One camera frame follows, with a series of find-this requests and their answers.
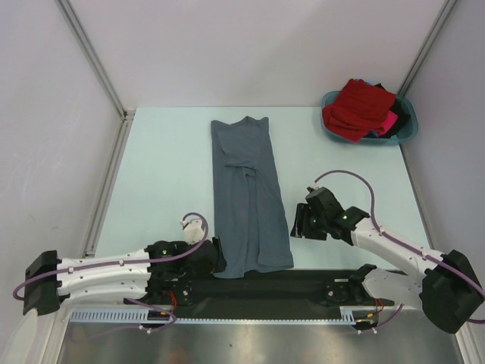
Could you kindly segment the grey-blue t shirt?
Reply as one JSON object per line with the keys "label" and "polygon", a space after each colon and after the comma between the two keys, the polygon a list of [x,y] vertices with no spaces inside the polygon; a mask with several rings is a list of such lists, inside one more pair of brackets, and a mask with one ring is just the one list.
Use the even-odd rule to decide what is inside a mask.
{"label": "grey-blue t shirt", "polygon": [[219,278],[294,266],[269,119],[211,122],[214,232],[227,267]]}

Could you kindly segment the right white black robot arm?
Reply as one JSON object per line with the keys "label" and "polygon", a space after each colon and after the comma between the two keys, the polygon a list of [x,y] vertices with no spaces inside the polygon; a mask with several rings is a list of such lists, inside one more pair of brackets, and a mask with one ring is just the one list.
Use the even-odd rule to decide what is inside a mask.
{"label": "right white black robot arm", "polygon": [[392,300],[421,310],[440,330],[454,334],[484,302],[484,290],[464,254],[400,240],[360,208],[344,209],[324,187],[310,189],[296,206],[290,235],[312,240],[332,237],[398,268],[392,273],[375,265],[360,267],[349,285],[350,297],[358,304],[373,298]]}

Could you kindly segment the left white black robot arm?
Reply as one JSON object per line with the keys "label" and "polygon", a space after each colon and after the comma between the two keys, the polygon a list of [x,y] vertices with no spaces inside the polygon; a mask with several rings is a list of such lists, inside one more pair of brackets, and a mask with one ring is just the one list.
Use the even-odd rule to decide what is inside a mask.
{"label": "left white black robot arm", "polygon": [[145,249],[108,258],[62,259],[57,251],[41,253],[26,269],[14,297],[23,312],[48,315],[62,303],[161,302],[170,282],[207,277],[227,267],[218,237],[203,243],[159,240]]}

